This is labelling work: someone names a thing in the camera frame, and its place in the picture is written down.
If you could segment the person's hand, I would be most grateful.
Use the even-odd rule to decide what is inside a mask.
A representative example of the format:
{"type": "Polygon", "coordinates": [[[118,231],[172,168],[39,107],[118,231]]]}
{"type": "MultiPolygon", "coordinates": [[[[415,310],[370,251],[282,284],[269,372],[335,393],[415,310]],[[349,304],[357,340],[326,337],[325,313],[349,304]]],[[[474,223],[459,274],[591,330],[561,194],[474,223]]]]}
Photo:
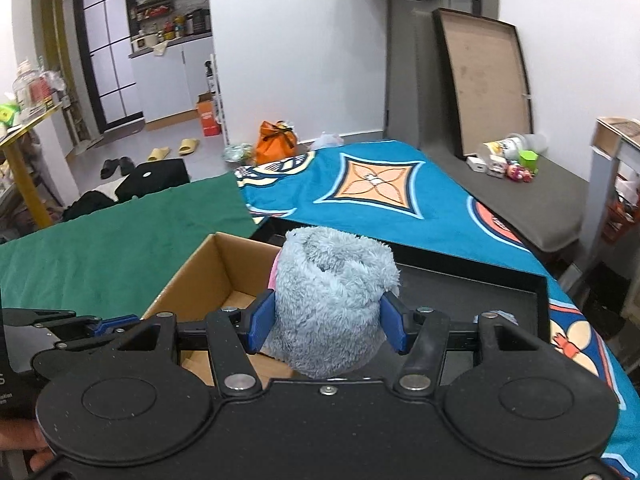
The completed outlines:
{"type": "Polygon", "coordinates": [[[44,440],[35,420],[9,419],[0,424],[0,448],[2,451],[30,451],[34,455],[29,467],[37,471],[54,459],[52,450],[44,440]]]}

